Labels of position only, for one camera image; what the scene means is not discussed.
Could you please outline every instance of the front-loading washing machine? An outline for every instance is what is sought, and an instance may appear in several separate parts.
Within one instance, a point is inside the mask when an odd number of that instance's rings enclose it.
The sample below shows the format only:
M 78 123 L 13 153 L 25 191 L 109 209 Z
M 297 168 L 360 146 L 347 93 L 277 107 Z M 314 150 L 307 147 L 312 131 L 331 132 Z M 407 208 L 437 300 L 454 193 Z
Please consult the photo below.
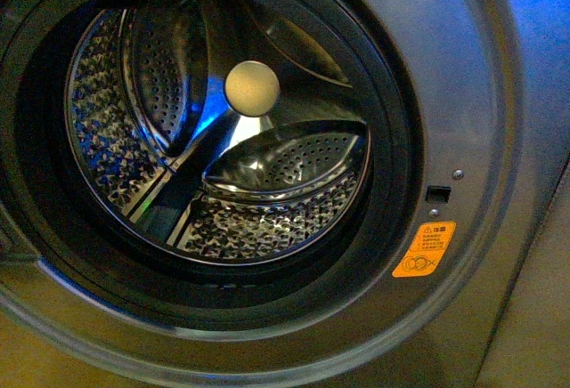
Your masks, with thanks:
M 152 384 L 471 386 L 566 162 L 566 3 L 2 0 L 4 311 Z

